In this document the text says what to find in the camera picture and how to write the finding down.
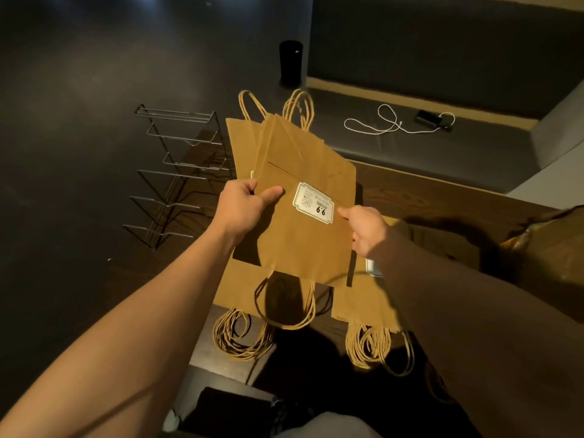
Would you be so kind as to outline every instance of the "forearm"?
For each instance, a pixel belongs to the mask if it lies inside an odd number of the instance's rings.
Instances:
[[[157,432],[233,246],[232,238],[211,225],[160,275],[77,339],[9,412],[0,435]]]
[[[376,263],[400,315],[479,430],[575,430],[584,394],[580,325],[509,283],[392,241]]]

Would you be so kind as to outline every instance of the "person's right hand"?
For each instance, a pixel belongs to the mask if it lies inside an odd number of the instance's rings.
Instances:
[[[391,231],[379,211],[373,207],[353,206],[339,207],[338,212],[353,228],[353,250],[362,257],[375,259],[375,253],[381,250]]]

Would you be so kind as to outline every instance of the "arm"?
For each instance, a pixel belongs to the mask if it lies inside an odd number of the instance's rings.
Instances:
[[[211,225],[39,377],[0,437],[154,436],[171,407],[234,246],[282,193],[225,185]]]
[[[484,436],[580,436],[584,335],[529,293],[414,245],[379,212],[340,209],[353,248],[383,273],[400,315]]]

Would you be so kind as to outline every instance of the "person's right arm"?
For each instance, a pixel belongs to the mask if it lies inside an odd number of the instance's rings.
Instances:
[[[379,212],[339,209],[399,314],[485,437],[583,436],[582,326],[520,288],[431,254]]]

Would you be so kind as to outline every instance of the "person's left arm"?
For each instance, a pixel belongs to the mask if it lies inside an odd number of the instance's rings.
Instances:
[[[207,231],[63,352],[0,423],[0,437],[153,436],[169,411],[231,251],[282,194],[225,185]]]

